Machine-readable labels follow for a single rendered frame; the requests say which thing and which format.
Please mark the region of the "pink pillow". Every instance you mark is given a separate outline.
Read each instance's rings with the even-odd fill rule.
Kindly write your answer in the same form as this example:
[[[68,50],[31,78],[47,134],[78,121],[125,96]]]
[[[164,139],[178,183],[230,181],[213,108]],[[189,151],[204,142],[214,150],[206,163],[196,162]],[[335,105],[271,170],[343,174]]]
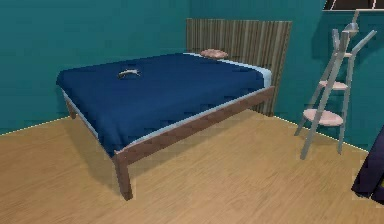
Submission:
[[[224,51],[217,49],[206,49],[200,52],[200,55],[203,57],[211,58],[211,59],[225,59],[228,57],[228,54]]]

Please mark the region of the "small silver curved object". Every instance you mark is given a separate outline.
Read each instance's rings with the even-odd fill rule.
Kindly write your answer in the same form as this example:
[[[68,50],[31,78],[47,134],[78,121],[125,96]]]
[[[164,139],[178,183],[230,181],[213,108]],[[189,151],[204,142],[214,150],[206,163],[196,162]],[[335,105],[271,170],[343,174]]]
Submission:
[[[126,69],[122,72],[119,72],[117,75],[117,78],[122,79],[122,78],[126,77],[127,75],[140,76],[140,71],[138,69]]]

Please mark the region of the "grey tripod shelf pink trays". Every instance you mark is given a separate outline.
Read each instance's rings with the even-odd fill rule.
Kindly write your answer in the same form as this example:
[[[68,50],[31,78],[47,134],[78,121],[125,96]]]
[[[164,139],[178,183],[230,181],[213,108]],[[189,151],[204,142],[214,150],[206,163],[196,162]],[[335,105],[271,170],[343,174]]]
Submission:
[[[342,153],[355,59],[359,51],[377,34],[377,31],[370,31],[348,52],[347,48],[350,39],[355,36],[356,33],[356,28],[345,28],[341,33],[339,33],[337,29],[332,30],[333,51],[330,60],[309,103],[303,110],[302,119],[294,133],[295,136],[298,136],[304,124],[306,122],[311,123],[309,132],[305,138],[305,143],[301,149],[300,158],[302,160],[307,156],[318,126],[339,128],[337,152],[339,154]],[[345,82],[337,82],[336,78],[345,58],[348,59]],[[326,110],[326,105],[332,91],[343,92],[343,104],[340,115]]]

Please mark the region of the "grey lamp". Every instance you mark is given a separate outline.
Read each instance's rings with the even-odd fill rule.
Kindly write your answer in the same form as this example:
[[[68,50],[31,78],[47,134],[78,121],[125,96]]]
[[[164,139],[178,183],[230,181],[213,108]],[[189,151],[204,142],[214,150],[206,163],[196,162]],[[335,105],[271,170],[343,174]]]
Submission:
[[[348,32],[351,36],[354,36],[359,32],[359,26],[357,23],[358,16],[359,16],[359,11],[356,10],[352,18],[352,21],[344,28],[344,30]]]

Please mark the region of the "dark window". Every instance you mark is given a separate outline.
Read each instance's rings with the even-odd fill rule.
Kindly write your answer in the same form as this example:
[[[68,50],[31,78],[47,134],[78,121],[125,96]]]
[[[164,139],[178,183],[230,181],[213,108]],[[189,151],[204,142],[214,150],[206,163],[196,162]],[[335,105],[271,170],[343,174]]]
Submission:
[[[325,0],[325,11],[384,10],[384,0]]]

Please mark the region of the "blue bed with wooden frame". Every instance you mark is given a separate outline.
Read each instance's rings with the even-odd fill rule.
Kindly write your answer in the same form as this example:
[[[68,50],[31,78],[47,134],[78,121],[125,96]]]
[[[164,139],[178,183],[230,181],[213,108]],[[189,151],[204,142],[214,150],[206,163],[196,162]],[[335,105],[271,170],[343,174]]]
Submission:
[[[189,18],[185,52],[68,69],[57,84],[130,200],[130,164],[248,108],[274,114],[291,28],[289,21]],[[206,49],[228,57],[201,56]],[[140,76],[118,79],[126,69]]]

